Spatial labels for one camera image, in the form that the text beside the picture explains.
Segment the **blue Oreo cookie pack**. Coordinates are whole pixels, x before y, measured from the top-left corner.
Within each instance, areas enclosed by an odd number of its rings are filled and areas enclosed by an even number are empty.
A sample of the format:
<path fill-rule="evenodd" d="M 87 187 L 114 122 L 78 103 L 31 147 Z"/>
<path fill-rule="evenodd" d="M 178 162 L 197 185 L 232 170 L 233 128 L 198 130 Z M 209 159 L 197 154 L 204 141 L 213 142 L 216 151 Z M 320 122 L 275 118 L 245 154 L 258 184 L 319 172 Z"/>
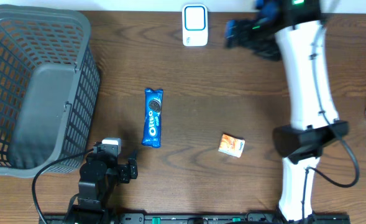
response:
<path fill-rule="evenodd" d="M 142 145 L 161 147 L 163 90 L 145 90 L 145 123 Z"/>

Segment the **orange white snack packet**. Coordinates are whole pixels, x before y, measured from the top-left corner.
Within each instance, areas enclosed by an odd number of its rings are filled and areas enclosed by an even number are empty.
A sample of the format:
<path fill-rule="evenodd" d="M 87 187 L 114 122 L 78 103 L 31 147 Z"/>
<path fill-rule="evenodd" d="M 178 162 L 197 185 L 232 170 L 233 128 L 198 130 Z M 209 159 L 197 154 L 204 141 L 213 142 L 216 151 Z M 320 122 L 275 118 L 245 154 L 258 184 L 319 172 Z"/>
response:
<path fill-rule="evenodd" d="M 234 157 L 241 157 L 245 141 L 227 134 L 223 134 L 218 151 Z"/>

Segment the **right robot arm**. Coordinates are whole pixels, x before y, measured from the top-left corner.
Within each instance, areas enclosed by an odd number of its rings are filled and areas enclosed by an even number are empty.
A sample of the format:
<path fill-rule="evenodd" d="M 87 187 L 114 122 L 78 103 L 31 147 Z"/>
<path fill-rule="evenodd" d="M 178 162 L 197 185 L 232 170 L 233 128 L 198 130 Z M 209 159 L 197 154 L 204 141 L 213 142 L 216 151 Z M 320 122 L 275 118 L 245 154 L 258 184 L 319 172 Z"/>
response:
<path fill-rule="evenodd" d="M 273 143 L 283 163 L 280 223 L 315 223 L 311 194 L 323 149 L 347 134 L 334 106 L 325 57 L 325 16 L 320 1 L 257 1 L 254 19 L 229 20 L 227 48 L 244 47 L 283 62 L 290 123 L 275 128 Z"/>

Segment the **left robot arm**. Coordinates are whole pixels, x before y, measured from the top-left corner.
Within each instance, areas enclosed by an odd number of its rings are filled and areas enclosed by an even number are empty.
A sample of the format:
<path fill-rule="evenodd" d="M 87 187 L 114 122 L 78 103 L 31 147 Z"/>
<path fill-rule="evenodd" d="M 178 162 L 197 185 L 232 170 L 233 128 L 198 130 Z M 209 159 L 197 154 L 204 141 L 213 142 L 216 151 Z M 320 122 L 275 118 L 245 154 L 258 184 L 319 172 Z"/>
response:
<path fill-rule="evenodd" d="M 66 224 L 107 224 L 117 222 L 117 215 L 107 208 L 112 191 L 119 184 L 128 184 L 138 176 L 137 153 L 126 164 L 118 163 L 121 147 L 96 143 L 80 168 L 79 192 L 70 200 Z"/>

